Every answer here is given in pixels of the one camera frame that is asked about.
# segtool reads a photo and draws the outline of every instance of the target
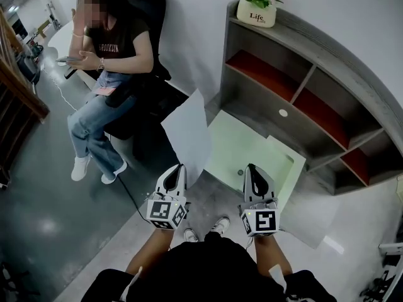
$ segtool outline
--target white paper sheet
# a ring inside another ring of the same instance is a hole
[[[197,181],[212,153],[204,99],[197,89],[162,123],[178,160],[187,171],[187,186]]]

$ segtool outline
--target wristwatch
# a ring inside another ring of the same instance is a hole
[[[105,69],[105,64],[104,64],[104,58],[102,57],[101,60],[99,61],[99,66],[97,71],[100,72],[101,70]]]

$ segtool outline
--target white sneaker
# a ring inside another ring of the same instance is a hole
[[[71,172],[71,179],[73,181],[80,181],[82,178],[86,176],[87,166],[90,160],[91,157],[89,155],[87,155],[84,158],[76,157],[74,159],[74,168],[73,171]]]
[[[220,235],[224,234],[228,227],[229,227],[230,221],[228,217],[221,217],[213,226],[213,228],[210,230],[211,232],[217,232]]]
[[[199,238],[197,237],[195,231],[191,228],[187,228],[183,233],[185,242],[197,243],[199,242]]]
[[[111,184],[113,181],[116,180],[117,175],[118,175],[119,173],[123,172],[124,170],[126,170],[126,168],[127,168],[127,162],[123,160],[123,165],[122,165],[118,170],[116,170],[116,171],[114,172],[115,178],[114,178],[113,180],[109,180],[109,179],[103,174],[102,177],[101,177],[102,183],[104,183],[104,184]]]

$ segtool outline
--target white flower pot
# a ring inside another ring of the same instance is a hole
[[[273,4],[262,9],[246,0],[239,0],[237,18],[243,23],[270,28],[276,23],[276,11]]]

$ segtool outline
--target gray shelf unit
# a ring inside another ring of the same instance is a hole
[[[236,7],[227,10],[219,108],[306,157],[306,171],[331,194],[403,172],[403,129],[373,86],[290,28],[288,13],[266,29],[240,22]]]

